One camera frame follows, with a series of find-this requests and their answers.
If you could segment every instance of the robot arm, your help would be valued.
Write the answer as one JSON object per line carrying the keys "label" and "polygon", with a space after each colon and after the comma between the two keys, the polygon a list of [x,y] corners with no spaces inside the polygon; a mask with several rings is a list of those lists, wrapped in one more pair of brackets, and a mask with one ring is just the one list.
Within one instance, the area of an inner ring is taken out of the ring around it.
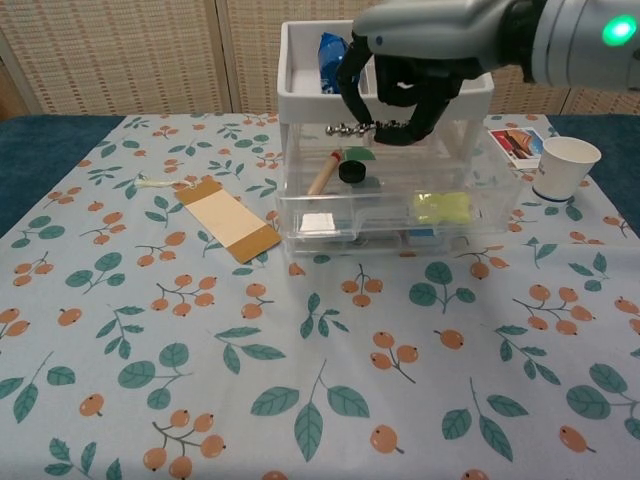
{"label": "robot arm", "polygon": [[637,0],[387,0],[354,21],[338,83],[356,120],[373,124],[353,77],[374,56],[379,100],[415,105],[409,123],[378,125],[375,140],[410,145],[464,80],[506,65],[527,82],[640,89],[638,18]]}

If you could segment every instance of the yellow sponge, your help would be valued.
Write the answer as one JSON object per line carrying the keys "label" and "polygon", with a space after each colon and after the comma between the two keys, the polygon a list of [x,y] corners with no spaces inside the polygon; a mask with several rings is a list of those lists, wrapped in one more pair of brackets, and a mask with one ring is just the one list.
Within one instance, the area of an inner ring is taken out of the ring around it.
{"label": "yellow sponge", "polygon": [[471,199],[464,192],[419,193],[413,197],[418,223],[423,225],[450,222],[471,223]]}

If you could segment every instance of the brown paper tag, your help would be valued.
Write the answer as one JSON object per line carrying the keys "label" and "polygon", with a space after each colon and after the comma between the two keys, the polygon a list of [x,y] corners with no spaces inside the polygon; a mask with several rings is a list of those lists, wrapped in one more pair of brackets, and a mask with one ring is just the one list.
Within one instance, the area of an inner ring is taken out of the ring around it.
{"label": "brown paper tag", "polygon": [[176,197],[240,263],[280,243],[278,232],[212,178],[176,192]]}

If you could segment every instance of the white cup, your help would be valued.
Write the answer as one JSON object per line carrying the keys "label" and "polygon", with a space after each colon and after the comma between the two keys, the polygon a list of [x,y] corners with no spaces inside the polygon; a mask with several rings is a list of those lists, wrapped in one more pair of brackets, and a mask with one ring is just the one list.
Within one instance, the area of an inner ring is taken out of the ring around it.
{"label": "white cup", "polygon": [[548,138],[543,149],[533,191],[550,202],[569,200],[589,170],[602,158],[596,147],[571,137]]}

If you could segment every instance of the black bottle cap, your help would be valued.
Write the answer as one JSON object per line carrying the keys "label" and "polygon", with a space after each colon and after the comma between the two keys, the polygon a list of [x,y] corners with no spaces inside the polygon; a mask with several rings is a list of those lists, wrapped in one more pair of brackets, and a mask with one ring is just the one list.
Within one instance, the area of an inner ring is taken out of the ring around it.
{"label": "black bottle cap", "polygon": [[367,175],[367,167],[357,160],[340,162],[338,176],[344,183],[360,183]]}

